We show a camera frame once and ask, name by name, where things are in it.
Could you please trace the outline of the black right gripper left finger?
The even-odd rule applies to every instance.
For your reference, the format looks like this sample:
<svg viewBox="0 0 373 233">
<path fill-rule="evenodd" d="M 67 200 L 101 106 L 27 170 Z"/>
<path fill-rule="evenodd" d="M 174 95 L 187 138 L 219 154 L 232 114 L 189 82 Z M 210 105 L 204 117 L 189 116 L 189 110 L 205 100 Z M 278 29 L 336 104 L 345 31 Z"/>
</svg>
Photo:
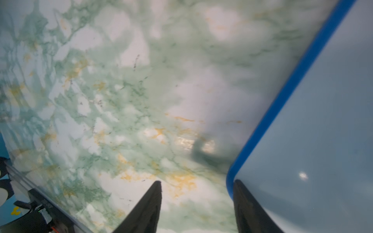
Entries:
<svg viewBox="0 0 373 233">
<path fill-rule="evenodd" d="M 161 182 L 155 181 L 113 233 L 156 233 L 161 203 Z"/>
</svg>

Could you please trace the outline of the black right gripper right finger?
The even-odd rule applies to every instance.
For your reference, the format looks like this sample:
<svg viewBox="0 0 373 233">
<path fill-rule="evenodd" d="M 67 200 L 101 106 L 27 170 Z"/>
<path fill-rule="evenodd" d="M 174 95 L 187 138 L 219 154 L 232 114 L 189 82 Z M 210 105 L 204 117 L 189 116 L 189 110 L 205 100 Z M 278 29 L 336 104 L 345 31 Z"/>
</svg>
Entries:
<svg viewBox="0 0 373 233">
<path fill-rule="evenodd" d="M 235 180 L 233 201 L 239 233 L 283 233 L 240 180 Z"/>
</svg>

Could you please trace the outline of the blue-framed whiteboard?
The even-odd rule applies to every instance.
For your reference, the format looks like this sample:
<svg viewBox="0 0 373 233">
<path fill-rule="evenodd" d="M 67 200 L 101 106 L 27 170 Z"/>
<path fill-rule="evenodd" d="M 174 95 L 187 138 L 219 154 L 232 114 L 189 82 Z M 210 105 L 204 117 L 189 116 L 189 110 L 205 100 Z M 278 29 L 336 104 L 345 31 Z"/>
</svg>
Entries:
<svg viewBox="0 0 373 233">
<path fill-rule="evenodd" d="M 373 230 L 373 3 L 339 1 L 230 167 L 284 233 Z"/>
</svg>

